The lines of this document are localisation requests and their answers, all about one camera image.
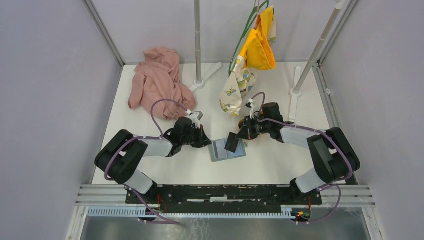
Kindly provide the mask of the black credit card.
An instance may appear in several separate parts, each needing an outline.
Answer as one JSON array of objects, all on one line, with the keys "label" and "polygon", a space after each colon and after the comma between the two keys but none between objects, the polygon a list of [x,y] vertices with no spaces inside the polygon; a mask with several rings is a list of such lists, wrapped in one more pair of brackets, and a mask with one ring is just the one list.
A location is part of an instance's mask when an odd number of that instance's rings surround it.
[{"label": "black credit card", "polygon": [[236,133],[230,132],[226,139],[224,149],[230,153],[235,154],[239,145],[240,139],[236,139]]}]

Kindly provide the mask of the yellow oval tray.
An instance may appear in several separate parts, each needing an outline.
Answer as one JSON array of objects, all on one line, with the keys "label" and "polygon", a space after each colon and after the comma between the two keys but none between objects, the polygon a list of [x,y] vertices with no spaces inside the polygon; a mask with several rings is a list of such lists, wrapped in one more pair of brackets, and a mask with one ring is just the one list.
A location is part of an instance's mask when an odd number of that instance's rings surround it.
[{"label": "yellow oval tray", "polygon": [[252,128],[252,119],[249,116],[245,117],[238,123],[238,127],[240,132],[250,131]]}]

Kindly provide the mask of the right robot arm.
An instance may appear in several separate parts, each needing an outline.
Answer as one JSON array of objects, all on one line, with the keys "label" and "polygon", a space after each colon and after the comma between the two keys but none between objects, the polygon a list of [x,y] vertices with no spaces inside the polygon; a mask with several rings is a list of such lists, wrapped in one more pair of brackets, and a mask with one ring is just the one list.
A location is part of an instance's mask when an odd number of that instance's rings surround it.
[{"label": "right robot arm", "polygon": [[260,111],[246,116],[239,124],[238,140],[254,140],[268,134],[273,140],[309,150],[313,167],[294,178],[289,186],[289,199],[302,204],[313,190],[324,190],[330,184],[347,180],[360,169],[353,147],[339,127],[318,130],[284,121],[276,102],[263,105]]}]

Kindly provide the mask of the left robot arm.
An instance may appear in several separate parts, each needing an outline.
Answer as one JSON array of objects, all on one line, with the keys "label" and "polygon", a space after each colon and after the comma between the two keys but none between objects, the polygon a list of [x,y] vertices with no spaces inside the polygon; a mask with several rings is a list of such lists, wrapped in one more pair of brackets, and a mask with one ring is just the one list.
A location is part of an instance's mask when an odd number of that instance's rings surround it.
[{"label": "left robot arm", "polygon": [[157,183],[138,170],[142,158],[170,158],[184,146],[201,149],[211,143],[197,117],[180,117],[163,136],[136,136],[126,129],[120,130],[97,154],[94,164],[107,181],[137,191],[140,200],[151,204],[157,198]]}]

